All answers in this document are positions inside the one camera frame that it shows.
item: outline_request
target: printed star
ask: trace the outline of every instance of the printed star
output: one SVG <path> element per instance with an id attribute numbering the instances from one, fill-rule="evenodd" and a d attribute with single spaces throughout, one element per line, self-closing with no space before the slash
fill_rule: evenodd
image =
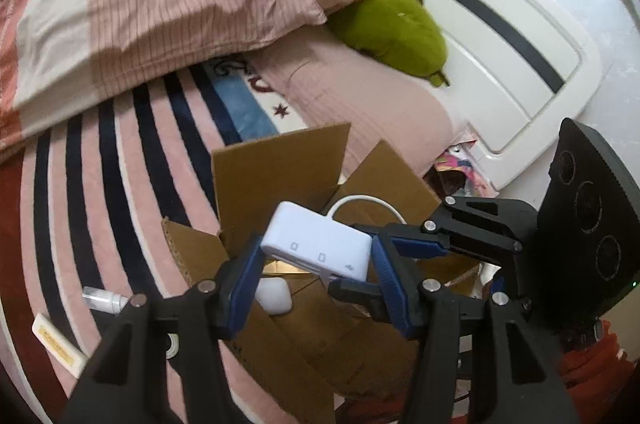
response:
<path id="1" fill-rule="evenodd" d="M 273 109 L 275 110 L 275 114 L 273 115 L 279 115 L 281 118 L 284 118 L 285 115 L 289 115 L 289 112 L 287 112 L 287 108 L 288 106 L 284 106 L 284 104 L 280 103 L 278 106 L 273 107 Z"/>

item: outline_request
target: red fabric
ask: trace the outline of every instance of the red fabric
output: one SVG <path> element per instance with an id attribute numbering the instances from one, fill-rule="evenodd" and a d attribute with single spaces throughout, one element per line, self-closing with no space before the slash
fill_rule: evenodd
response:
<path id="1" fill-rule="evenodd" d="M 347 400 L 335 412 L 336 424 L 386 424 L 400 418 L 406 393 L 385 399 Z"/>
<path id="2" fill-rule="evenodd" d="M 0 296 L 6 324 L 31 389 L 47 415 L 57 422 L 66 404 L 66 394 L 46 349 L 31 331 L 33 312 L 22 271 L 20 184 L 23 155 L 21 152 L 0 166 Z"/>
<path id="3" fill-rule="evenodd" d="M 618 337 L 609 333 L 610 326 L 605 321 L 604 338 L 586 350 L 569 352 L 559 368 L 582 424 L 603 417 L 634 370 L 626 354 L 618 358 Z"/>

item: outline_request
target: striped pillowcase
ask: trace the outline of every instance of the striped pillowcase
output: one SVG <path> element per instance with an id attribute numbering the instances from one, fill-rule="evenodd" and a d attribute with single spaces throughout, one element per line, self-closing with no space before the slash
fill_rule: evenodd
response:
<path id="1" fill-rule="evenodd" d="M 157 76 L 325 21 L 316 0 L 1 0 L 0 150 Z"/>

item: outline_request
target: black stripe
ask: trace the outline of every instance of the black stripe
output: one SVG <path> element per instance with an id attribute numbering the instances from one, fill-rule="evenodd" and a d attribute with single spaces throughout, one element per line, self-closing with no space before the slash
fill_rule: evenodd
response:
<path id="1" fill-rule="evenodd" d="M 202 65 L 192 65 L 189 70 L 202 95 L 202 99 L 209 109 L 211 118 L 218 127 L 218 132 L 225 146 L 242 142 L 240 134 L 236 130 L 229 112 L 226 110 L 225 103 L 220 99 Z"/>
<path id="2" fill-rule="evenodd" d="M 98 106 L 98 119 L 104 199 L 122 266 L 134 293 L 140 292 L 151 298 L 159 298 L 158 287 L 142 254 L 142 248 L 131 221 L 127 196 L 122 184 L 116 146 L 113 99 L 106 100 Z"/>
<path id="3" fill-rule="evenodd" d="M 51 131 L 47 130 L 38 138 L 36 146 L 36 169 L 33 179 L 33 239 L 36 263 L 49 320 L 73 346 L 80 349 L 76 336 L 71 329 L 71 323 L 66 315 L 65 308 L 62 305 L 51 254 L 51 237 L 49 233 L 50 205 L 49 192 L 47 190 L 50 143 Z"/>
<path id="4" fill-rule="evenodd" d="M 89 234 L 82 184 L 82 114 L 69 119 L 66 124 L 66 208 L 69 219 L 71 249 L 76 271 L 83 287 L 104 289 L 98 264 L 95 261 L 94 244 Z M 113 315 L 91 311 L 95 326 L 103 335 Z"/>
<path id="5" fill-rule="evenodd" d="M 501 38 L 503 38 L 545 81 L 554 94 L 560 91 L 564 81 L 546 58 L 520 34 L 507 20 L 480 0 L 456 0 L 469 12 L 475 14 Z"/>
<path id="6" fill-rule="evenodd" d="M 142 84 L 131 92 L 138 118 L 138 131 L 140 132 L 142 153 L 145 156 L 146 172 L 156 195 L 160 213 L 162 216 L 168 216 L 174 222 L 190 226 L 180 195 L 175 189 L 174 178 L 171 175 L 164 150 L 162 150 L 156 120 L 151 109 L 149 88 L 146 84 Z"/>
<path id="7" fill-rule="evenodd" d="M 189 103 L 184 97 L 184 91 L 180 85 L 180 80 L 175 72 L 164 77 L 164 87 L 166 88 L 171 109 L 174 111 L 175 121 L 180 129 L 180 136 L 184 142 L 191 165 L 198 177 L 200 187 L 207 195 L 207 200 L 213 211 L 216 209 L 215 195 L 213 192 L 213 173 L 211 172 L 211 155 L 204 145 L 200 132 L 193 120 L 193 115 L 189 108 Z"/>

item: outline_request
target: cardboard box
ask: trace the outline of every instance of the cardboard box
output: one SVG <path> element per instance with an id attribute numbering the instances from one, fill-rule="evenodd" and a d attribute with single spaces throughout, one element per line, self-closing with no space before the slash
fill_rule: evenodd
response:
<path id="1" fill-rule="evenodd" d="M 377 196 L 408 224 L 420 224 L 440 201 L 388 143 L 380 141 L 338 185 L 349 134 L 338 124 L 229 146 L 212 155 L 219 237 L 164 221 L 167 241 L 189 284 L 213 277 L 253 233 L 262 234 L 279 202 L 326 212 L 351 194 Z M 372 202 L 350 202 L 336 220 L 384 226 L 393 214 Z M 420 263 L 442 282 L 474 266 L 462 256 Z M 228 343 L 254 379 L 300 422 L 331 424 L 334 393 L 351 398 L 400 393 L 410 381 L 417 343 L 390 325 L 353 315 L 329 298 L 316 277 L 287 277 L 293 310 L 269 317 L 254 303 L 246 327 Z M 459 290 L 469 290 L 461 284 Z"/>

